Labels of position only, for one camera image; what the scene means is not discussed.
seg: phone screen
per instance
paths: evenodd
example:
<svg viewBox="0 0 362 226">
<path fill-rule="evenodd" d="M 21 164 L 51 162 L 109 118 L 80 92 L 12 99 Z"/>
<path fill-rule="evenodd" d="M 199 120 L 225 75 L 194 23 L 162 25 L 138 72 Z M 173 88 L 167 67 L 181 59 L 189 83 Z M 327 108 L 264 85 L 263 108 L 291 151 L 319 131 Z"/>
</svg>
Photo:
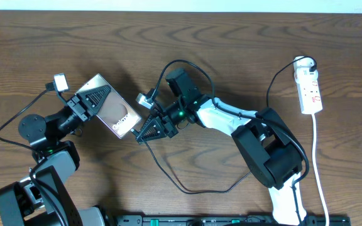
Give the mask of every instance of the phone screen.
<svg viewBox="0 0 362 226">
<path fill-rule="evenodd" d="M 98 88 L 103 85 L 109 85 L 111 92 L 105 99 L 102 107 L 97 113 L 97 117 L 105 123 L 105 125 L 112 130 L 118 138 L 123 138 L 127 132 L 129 132 L 139 121 L 141 117 L 135 112 L 135 110 L 114 90 L 114 88 L 108 84 L 108 82 L 100 75 L 90 79 L 84 86 L 82 86 L 76 94 L 79 92 L 88 91 L 90 89 Z"/>
</svg>

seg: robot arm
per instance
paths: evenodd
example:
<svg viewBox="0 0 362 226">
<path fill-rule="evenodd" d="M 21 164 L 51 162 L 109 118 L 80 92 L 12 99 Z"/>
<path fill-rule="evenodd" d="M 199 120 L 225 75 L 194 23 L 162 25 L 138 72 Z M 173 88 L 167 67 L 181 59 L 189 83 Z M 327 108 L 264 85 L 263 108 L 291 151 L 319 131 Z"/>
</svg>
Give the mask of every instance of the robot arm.
<svg viewBox="0 0 362 226">
<path fill-rule="evenodd" d="M 184 120 L 197 123 L 202 127 L 217 129 L 231 136 L 252 174 L 269 188 L 275 220 L 278 223 L 298 225 L 291 186 L 302 170 L 302 157 L 299 151 L 280 131 L 228 112 L 276 122 L 291 133 L 280 116 L 271 108 L 257 112 L 227 105 L 218 98 L 213 101 L 199 92 L 182 68 L 170 72 L 166 76 L 166 81 L 174 96 L 177 97 L 177 101 L 164 108 L 155 100 L 153 105 L 148 104 L 147 100 L 152 90 L 147 96 L 140 94 L 137 101 L 151 109 L 151 115 L 140 132 L 133 131 L 136 140 L 142 143 L 166 136 L 173 137 L 178 133 L 175 126 Z M 275 140 L 267 147 L 263 147 L 262 140 L 272 136 Z M 302 207 L 299 192 L 297 192 L 297 200 L 300 217 L 304 219 L 306 212 Z"/>
<path fill-rule="evenodd" d="M 65 100 L 61 96 L 61 92 L 69 90 L 65 76 L 59 74 L 54 79 L 53 85 L 46 85 L 47 90 L 53 86 L 65 106 L 45 118 L 30 114 L 20 121 L 19 133 L 39 153 L 33 152 L 33 158 L 38 164 L 31 170 L 34 180 L 28 175 L 0 189 L 1 220 L 3 225 L 61 225 L 56 209 L 66 225 L 112 225 L 111 217 L 99 207 L 87 210 L 75 208 L 63 184 L 75 173 L 80 159 L 73 142 L 60 141 L 99 112 L 111 89 L 102 86 L 79 92 Z M 41 207 L 45 207 L 46 211 L 25 220 L 25 217 Z"/>
</svg>

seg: wooden table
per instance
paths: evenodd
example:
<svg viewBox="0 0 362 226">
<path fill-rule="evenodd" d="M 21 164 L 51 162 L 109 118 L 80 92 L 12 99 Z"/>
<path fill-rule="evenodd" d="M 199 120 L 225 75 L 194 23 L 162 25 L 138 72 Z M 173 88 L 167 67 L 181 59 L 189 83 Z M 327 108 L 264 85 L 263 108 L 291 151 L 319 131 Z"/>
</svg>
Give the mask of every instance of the wooden table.
<svg viewBox="0 0 362 226">
<path fill-rule="evenodd" d="M 362 15 L 0 11 L 0 125 L 62 72 L 71 87 L 67 97 L 101 73 L 146 117 L 136 96 L 154 87 L 162 68 L 177 58 L 206 70 L 216 95 L 228 104 L 261 110 L 272 76 L 297 55 L 310 55 L 319 65 L 324 110 L 317 114 L 317 160 L 329 211 L 362 225 Z M 202 91 L 210 92 L 200 73 L 175 67 L 186 67 Z M 290 67 L 276 79 L 270 105 L 311 161 L 312 121 L 300 113 L 292 74 Z M 160 92 L 164 103 L 174 100 L 168 86 Z M 26 114 L 47 116 L 62 107 L 50 93 Z M 1 135 L 26 143 L 17 131 L 20 118 Z M 78 208 L 101 203 L 115 214 L 147 215 L 272 211 L 268 190 L 252 175 L 225 195 L 184 195 L 146 146 L 132 135 L 119 140 L 98 119 L 86 124 L 82 138 L 67 139 L 81 159 L 65 184 Z M 248 171 L 230 137 L 196 125 L 151 147 L 191 190 L 224 190 Z M 27 149 L 0 142 L 0 188 L 34 165 Z M 306 210 L 323 214 L 312 165 L 300 188 Z"/>
</svg>

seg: white wall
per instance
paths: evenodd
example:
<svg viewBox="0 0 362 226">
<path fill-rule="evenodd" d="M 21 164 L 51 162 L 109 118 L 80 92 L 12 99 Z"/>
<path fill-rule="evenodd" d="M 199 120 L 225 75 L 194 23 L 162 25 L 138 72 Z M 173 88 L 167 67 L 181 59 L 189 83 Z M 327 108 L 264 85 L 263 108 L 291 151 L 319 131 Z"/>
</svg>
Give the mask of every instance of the white wall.
<svg viewBox="0 0 362 226">
<path fill-rule="evenodd" d="M 0 0 L 0 9 L 362 13 L 362 0 Z"/>
</svg>

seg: electrical cord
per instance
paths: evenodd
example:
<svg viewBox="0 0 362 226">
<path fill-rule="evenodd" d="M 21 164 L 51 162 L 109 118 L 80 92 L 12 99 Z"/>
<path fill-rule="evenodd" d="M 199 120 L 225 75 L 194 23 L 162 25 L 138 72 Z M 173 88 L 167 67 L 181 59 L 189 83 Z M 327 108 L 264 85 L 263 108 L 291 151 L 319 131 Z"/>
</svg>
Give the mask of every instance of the electrical cord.
<svg viewBox="0 0 362 226">
<path fill-rule="evenodd" d="M 179 97 L 178 97 L 178 106 L 180 106 L 180 110 L 181 110 L 182 112 L 185 112 L 185 107 L 184 107 L 184 105 L 181 103 L 182 98 L 183 98 L 183 95 L 179 95 Z"/>
<path fill-rule="evenodd" d="M 329 213 L 327 211 L 326 201 L 324 197 L 324 192 L 322 191 L 321 187 L 321 181 L 319 179 L 319 173 L 318 173 L 318 166 L 317 166 L 317 160 L 316 160 L 316 145 L 317 145 L 317 122 L 315 119 L 315 114 L 311 114 L 312 116 L 312 127 L 314 128 L 314 141 L 312 143 L 312 165 L 314 166 L 314 173 L 315 173 L 315 180 L 317 182 L 319 196 L 321 198 L 322 207 L 324 209 L 325 213 L 325 226 L 329 226 Z"/>
<path fill-rule="evenodd" d="M 310 58 L 311 60 L 314 61 L 314 65 L 311 66 L 310 69 L 309 69 L 310 72 L 314 72 L 314 71 L 317 69 L 317 62 L 316 62 L 315 59 L 312 58 L 311 56 L 303 56 L 302 58 L 293 60 L 293 61 L 290 62 L 288 65 L 284 66 L 280 71 L 278 71 L 278 72 L 275 74 L 275 76 L 273 76 L 273 79 L 272 79 L 271 82 L 270 82 L 268 91 L 266 91 L 266 106 L 267 106 L 267 107 L 269 107 L 269 92 L 270 92 L 270 88 L 272 87 L 273 82 L 274 82 L 275 79 L 276 79 L 276 76 L 277 76 L 280 72 L 284 71 L 284 70 L 285 70 L 288 66 L 290 66 L 291 64 L 293 64 L 293 63 L 295 63 L 295 62 L 297 62 L 297 61 L 299 61 L 299 60 L 302 60 L 302 59 L 304 59 L 304 58 Z"/>
<path fill-rule="evenodd" d="M 45 192 L 45 190 L 44 190 L 44 189 L 41 187 L 41 185 L 39 184 L 39 182 L 42 183 L 42 181 L 39 181 L 39 180 L 37 180 L 37 179 L 34 177 L 34 174 L 35 174 L 36 170 L 37 170 L 42 164 L 44 164 L 46 160 L 47 160 L 47 159 L 43 159 L 43 160 L 42 160 L 41 162 L 39 162 L 33 169 L 31 169 L 30 174 L 29 174 L 30 180 L 31 180 L 31 182 L 33 182 L 33 184 L 35 185 L 35 187 L 36 187 L 36 188 L 40 191 L 40 193 L 43 195 L 45 201 L 47 201 L 47 203 L 49 203 L 49 204 L 52 206 L 54 212 L 57 214 L 57 217 L 58 217 L 58 219 L 59 219 L 59 221 L 60 221 L 60 224 L 63 225 L 63 226 L 67 226 L 67 222 L 64 220 L 64 217 L 63 217 L 61 211 L 58 209 L 57 205 L 52 201 L 52 199 L 50 198 L 50 196 L 47 195 L 47 193 Z M 46 185 L 46 184 L 44 184 L 44 187 L 47 188 L 50 192 L 54 191 L 54 190 L 52 190 L 51 187 L 49 187 L 49 186 Z M 52 192 L 52 193 L 53 193 L 53 195 L 55 196 L 55 198 L 56 198 L 58 201 L 60 201 L 60 199 L 59 199 L 59 197 L 58 197 L 58 194 L 57 194 L 56 192 Z"/>
<path fill-rule="evenodd" d="M 189 126 L 189 122 L 187 123 L 187 125 L 186 125 L 186 126 L 184 126 L 183 128 L 180 128 L 179 123 L 178 123 L 178 124 L 177 124 L 177 129 L 182 130 L 182 129 L 185 129 L 186 127 L 188 127 L 188 126 Z"/>
<path fill-rule="evenodd" d="M 189 192 L 189 191 L 185 191 L 183 190 L 181 187 L 178 186 L 178 184 L 176 184 L 176 182 L 173 180 L 173 178 L 171 178 L 171 176 L 163 169 L 163 167 L 160 165 L 160 163 L 157 161 L 155 154 L 153 153 L 153 151 L 151 150 L 149 144 L 142 140 L 142 142 L 144 142 L 144 144 L 146 145 L 146 147 L 148 147 L 150 154 L 152 155 L 153 159 L 155 160 L 155 163 L 157 164 L 157 166 L 162 170 L 162 172 L 168 177 L 168 179 L 175 185 L 175 187 L 177 187 L 182 193 L 187 194 L 187 195 L 198 195 L 198 194 L 205 194 L 205 193 L 228 193 L 229 191 L 231 191 L 233 188 L 235 188 L 241 181 L 243 181 L 247 176 L 249 176 L 251 174 L 251 172 L 248 172 L 247 174 L 245 174 L 241 179 L 239 179 L 237 182 L 235 182 L 235 184 L 233 184 L 229 189 L 224 190 L 224 191 L 216 191 L 216 190 L 206 190 L 206 191 L 193 191 L 193 192 Z"/>
<path fill-rule="evenodd" d="M 284 69 L 286 69 L 288 66 L 290 66 L 291 64 L 293 64 L 294 62 L 296 62 L 296 61 L 298 61 L 298 60 L 301 60 L 301 59 L 304 59 L 304 58 L 311 58 L 311 59 L 314 61 L 314 66 L 311 67 L 310 71 L 314 71 L 314 70 L 316 69 L 317 63 L 316 63 L 315 59 L 313 59 L 311 56 L 303 56 L 302 58 L 299 58 L 299 59 L 297 59 L 297 60 L 294 60 L 294 61 L 292 61 L 291 63 L 289 63 L 288 65 L 286 65 L 285 67 L 283 67 L 279 72 L 276 73 L 276 75 L 275 75 L 274 78 L 272 79 L 271 84 L 270 84 L 270 86 L 269 86 L 269 88 L 268 88 L 268 92 L 266 93 L 266 104 L 267 104 L 267 105 L 268 105 L 268 95 L 269 95 L 270 87 L 272 86 L 272 83 L 274 82 L 276 76 L 277 76 L 280 72 L 282 72 Z M 210 78 L 210 76 L 209 76 L 205 71 L 203 71 L 203 69 L 201 69 L 200 67 L 198 67 L 198 66 L 195 65 L 194 63 L 189 62 L 189 61 L 187 61 L 187 60 L 173 60 L 172 62 L 168 63 L 168 64 L 166 65 L 166 67 L 162 70 L 162 73 L 160 74 L 160 77 L 159 77 L 159 80 L 158 80 L 158 82 L 157 82 L 157 85 L 156 85 L 156 87 L 155 87 L 155 89 L 154 89 L 154 91 L 153 91 L 153 93 L 152 93 L 152 98 L 155 98 L 155 95 L 154 95 L 154 94 L 157 92 L 157 89 L 158 89 L 158 87 L 159 87 L 159 85 L 160 85 L 160 81 L 161 81 L 161 79 L 162 79 L 162 77 L 163 77 L 163 75 L 164 75 L 165 70 L 166 70 L 171 64 L 173 64 L 173 63 L 175 63 L 175 62 L 184 62 L 184 63 L 187 63 L 187 64 L 193 66 L 194 68 L 198 69 L 200 72 L 202 72 L 202 73 L 205 75 L 205 77 L 209 80 L 209 83 L 211 84 L 211 87 L 212 87 L 212 97 L 211 97 L 211 99 L 212 99 L 213 105 L 214 105 L 216 108 L 218 108 L 218 109 L 220 109 L 220 110 L 222 110 L 222 111 L 224 111 L 224 112 L 226 112 L 226 113 L 228 113 L 228 114 L 232 114 L 232 115 L 234 115 L 234 116 L 238 116 L 238 117 L 242 117 L 242 118 L 246 118 L 246 119 L 251 119 L 251 120 L 253 120 L 253 121 L 260 122 L 260 123 L 262 123 L 262 124 L 265 124 L 265 125 L 269 126 L 269 127 L 272 128 L 272 129 L 278 129 L 278 130 L 279 130 L 282 134 L 284 134 L 289 140 L 291 140 L 291 142 L 292 142 L 293 145 L 297 148 L 297 150 L 299 151 L 301 157 L 302 157 L 302 158 L 304 159 L 304 161 L 305 161 L 305 171 L 304 171 L 303 175 L 301 175 L 298 179 L 296 179 L 296 180 L 293 181 L 292 188 L 293 188 L 293 191 L 294 191 L 295 184 L 298 183 L 298 182 L 300 182 L 301 180 L 303 180 L 303 179 L 308 175 L 308 172 L 309 172 L 309 161 L 308 161 L 308 158 L 307 158 L 307 156 L 305 155 L 305 152 L 304 152 L 304 150 L 302 149 L 302 147 L 295 142 L 295 137 L 294 137 L 294 135 L 291 134 L 291 133 L 288 131 L 287 128 L 284 128 L 283 126 L 278 125 L 276 122 L 272 122 L 272 121 L 269 121 L 269 120 L 258 119 L 258 118 L 256 118 L 256 117 L 246 116 L 246 115 L 243 115 L 243 114 L 240 113 L 240 112 L 237 113 L 237 112 L 233 112 L 233 111 L 230 111 L 230 110 L 227 110 L 227 109 L 223 109 L 222 107 L 220 107 L 219 104 L 216 103 L 216 101 L 215 101 L 215 87 L 214 87 L 214 83 L 213 83 L 212 79 Z"/>
<path fill-rule="evenodd" d="M 8 120 L 7 122 L 5 122 L 1 127 L 0 127 L 0 131 L 2 129 L 4 129 L 9 123 L 11 123 L 13 120 L 15 120 L 15 118 L 17 118 L 18 116 L 20 116 L 24 111 L 26 111 L 27 109 L 29 109 L 40 97 L 42 97 L 44 94 L 46 94 L 49 90 L 44 90 L 42 91 L 33 101 L 31 101 L 26 107 L 24 107 L 24 109 L 20 110 L 16 115 L 14 115 L 12 118 L 10 118 L 10 120 Z M 3 142 L 6 142 L 8 144 L 14 144 L 14 145 L 17 145 L 19 147 L 22 147 L 22 148 L 27 148 L 31 151 L 34 151 L 36 152 L 37 154 L 39 154 L 40 156 L 44 156 L 44 154 L 41 152 L 41 151 L 38 151 L 38 150 L 35 150 L 33 149 L 32 147 L 30 146 L 27 146 L 25 144 L 21 144 L 21 143 L 17 143 L 17 142 L 14 142 L 14 141 L 10 141 L 8 139 L 4 139 L 2 137 L 0 137 L 0 141 L 3 141 Z"/>
</svg>

